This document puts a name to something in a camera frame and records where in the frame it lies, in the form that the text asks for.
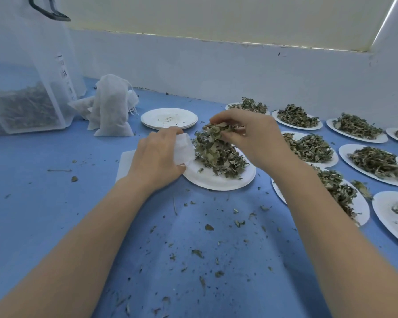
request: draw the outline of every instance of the black handle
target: black handle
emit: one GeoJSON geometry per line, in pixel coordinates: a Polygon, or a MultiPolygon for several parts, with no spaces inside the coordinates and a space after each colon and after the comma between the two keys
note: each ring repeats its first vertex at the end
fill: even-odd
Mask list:
{"type": "Polygon", "coordinates": [[[28,3],[34,10],[37,10],[39,13],[47,16],[49,19],[56,21],[71,21],[71,19],[67,15],[64,15],[63,13],[60,13],[58,10],[56,10],[55,0],[49,0],[50,9],[52,9],[52,12],[46,11],[43,8],[39,7],[37,4],[34,3],[34,0],[28,0],[28,3]]]}

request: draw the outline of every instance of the hand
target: hand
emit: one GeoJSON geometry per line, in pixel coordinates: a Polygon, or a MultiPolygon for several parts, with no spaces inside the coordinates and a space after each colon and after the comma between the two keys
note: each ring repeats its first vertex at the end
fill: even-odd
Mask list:
{"type": "Polygon", "coordinates": [[[174,164],[175,137],[178,127],[162,128],[139,140],[127,177],[144,185],[149,194],[175,181],[186,170],[174,164]]]}
{"type": "Polygon", "coordinates": [[[222,139],[237,146],[252,164],[265,171],[277,169],[279,163],[294,155],[271,116],[233,108],[218,113],[209,121],[244,126],[236,132],[223,132],[222,139]]]}

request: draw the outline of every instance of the plastic bin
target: plastic bin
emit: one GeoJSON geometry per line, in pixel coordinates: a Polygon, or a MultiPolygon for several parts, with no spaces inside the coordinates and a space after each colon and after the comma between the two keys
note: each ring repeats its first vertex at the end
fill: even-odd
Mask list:
{"type": "MultiPolygon", "coordinates": [[[[50,7],[48,0],[36,3],[50,7]]],[[[75,111],[67,103],[85,92],[64,22],[47,18],[28,0],[0,0],[2,130],[12,134],[68,127],[75,111]]]]}

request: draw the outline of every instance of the blue tablecloth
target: blue tablecloth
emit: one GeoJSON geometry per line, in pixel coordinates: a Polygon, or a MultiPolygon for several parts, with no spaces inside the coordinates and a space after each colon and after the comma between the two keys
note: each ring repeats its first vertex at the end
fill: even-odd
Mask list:
{"type": "MultiPolygon", "coordinates": [[[[95,80],[86,83],[91,95],[95,80]]],[[[225,106],[146,90],[138,94],[139,115],[128,120],[134,137],[94,137],[86,130],[88,122],[79,119],[61,131],[0,137],[0,299],[106,195],[121,153],[135,149],[151,131],[141,124],[141,114],[160,107],[188,109],[199,117],[185,130],[193,137],[201,121],[208,122],[225,106]],[[79,180],[72,183],[72,176],[79,180]]],[[[335,142],[335,148],[362,144],[326,125],[313,133],[335,142]]],[[[391,138],[377,147],[398,155],[398,142],[391,138]]],[[[349,181],[368,182],[373,194],[398,191],[342,160],[333,169],[349,181]]],[[[373,209],[360,230],[398,269],[398,240],[373,209]]],[[[153,317],[157,308],[159,317],[330,316],[289,210],[261,170],[251,184],[236,191],[208,191],[181,177],[149,198],[122,243],[93,317],[124,317],[127,301],[133,317],[153,317]],[[261,205],[270,210],[261,210],[261,205]],[[248,219],[251,212],[256,219],[248,219]],[[246,224],[237,228],[234,220],[246,224]],[[206,224],[215,230],[206,231],[206,224]],[[201,250],[204,258],[192,249],[201,250]],[[218,270],[225,275],[216,278],[218,270]],[[199,276],[205,279],[205,293],[199,276]],[[170,303],[163,297],[170,297],[170,303]]]]}

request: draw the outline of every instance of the label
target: label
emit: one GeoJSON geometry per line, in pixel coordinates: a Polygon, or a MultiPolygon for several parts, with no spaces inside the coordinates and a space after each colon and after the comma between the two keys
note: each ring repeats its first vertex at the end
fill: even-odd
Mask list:
{"type": "Polygon", "coordinates": [[[67,92],[69,98],[71,100],[77,100],[77,94],[74,90],[74,85],[72,84],[71,77],[69,76],[68,69],[65,64],[64,56],[58,53],[57,57],[55,57],[56,61],[59,64],[59,74],[61,75],[62,80],[64,81],[65,85],[67,86],[67,92]]]}

